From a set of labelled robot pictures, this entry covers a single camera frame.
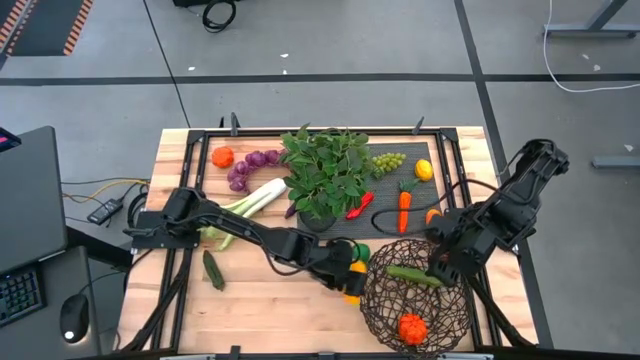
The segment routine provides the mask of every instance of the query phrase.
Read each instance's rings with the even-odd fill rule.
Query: wooden table
[[[458,127],[459,145],[468,178],[496,185],[491,155],[482,127]],[[186,147],[187,129],[167,129],[162,133],[147,201],[148,210],[161,210],[171,190],[178,186]],[[434,179],[440,195],[444,190],[441,166],[434,136],[370,136],[370,143],[427,143],[434,168]],[[278,137],[222,137],[211,140],[209,154],[218,146],[228,145],[237,158],[254,150],[281,148]],[[453,150],[445,143],[448,166],[457,182]],[[192,159],[196,168],[198,151]],[[229,190],[226,171],[207,162],[203,190],[209,199],[226,204],[242,197]],[[274,177],[286,176],[285,169],[263,169],[251,177],[250,187]],[[191,171],[189,185],[195,182]],[[482,201],[491,191],[469,185],[472,200]],[[267,226],[295,227],[296,218],[283,218],[289,200],[282,195],[252,218]],[[456,204],[462,204],[456,193]],[[395,239],[364,241],[372,252]],[[214,256],[227,286],[224,292],[212,288],[202,265],[205,249],[213,243],[202,242],[194,252],[189,276],[179,353],[228,353],[232,345],[240,345],[243,353],[314,353],[389,352],[371,335],[357,307],[347,304],[342,295],[329,291],[302,273],[291,277],[275,274],[264,259],[262,250],[248,242],[235,240],[228,250]],[[127,344],[141,328],[156,306],[166,250],[154,250],[134,267],[129,277],[119,323],[122,344]],[[177,271],[181,254],[176,255]],[[487,264],[493,298],[521,334],[536,342],[529,303],[516,257],[496,250]],[[169,344],[174,305],[165,317],[161,347]],[[484,307],[476,299],[482,339],[490,344]],[[457,351],[473,350],[470,332],[460,341]]]

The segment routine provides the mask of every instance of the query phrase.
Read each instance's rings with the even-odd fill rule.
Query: plant pot
[[[335,216],[326,217],[324,219],[315,219],[313,215],[308,212],[300,213],[300,220],[302,223],[313,232],[327,231],[333,224],[336,223]]]

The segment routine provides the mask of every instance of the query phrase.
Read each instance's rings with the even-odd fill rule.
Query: keyboard
[[[39,266],[17,269],[0,277],[0,327],[46,306]]]

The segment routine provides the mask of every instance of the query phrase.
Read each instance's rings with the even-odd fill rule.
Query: green leafy plant
[[[286,152],[281,161],[289,165],[291,176],[284,178],[291,188],[289,199],[296,210],[316,219],[339,217],[360,206],[368,191],[366,179],[373,164],[369,137],[347,130],[327,129],[309,134],[302,126],[295,135],[282,135]]]

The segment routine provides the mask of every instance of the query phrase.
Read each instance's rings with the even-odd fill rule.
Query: concrete floor
[[[454,3],[449,0],[247,0],[220,34],[170,0],[147,0],[176,76],[340,73],[471,74]],[[583,21],[599,0],[556,0],[554,22]],[[548,2],[465,0],[485,74],[544,74]],[[640,2],[618,22],[640,22]],[[558,73],[638,73],[640,40],[551,41]],[[168,70],[142,0],[96,0],[70,57],[9,58],[0,78],[165,77]],[[623,83],[571,83],[574,88]],[[640,273],[635,246],[638,172],[595,171],[592,156],[640,147],[640,89],[568,94],[553,83],[489,83],[507,157],[549,137],[571,159],[545,190],[538,234],[529,241],[556,348],[640,353],[636,339]],[[243,127],[314,125],[483,125],[473,82],[180,84],[194,127],[238,114]],[[2,126],[16,133],[52,125],[62,178],[149,177],[163,128],[185,126],[173,85],[0,86]],[[88,194],[95,186],[65,187]],[[116,197],[113,189],[104,198]],[[93,205],[65,204],[84,218]],[[110,228],[73,223],[119,246],[124,214]],[[108,271],[92,266],[97,276]],[[116,325],[121,279],[96,283],[100,328]],[[112,339],[105,332],[104,341]]]

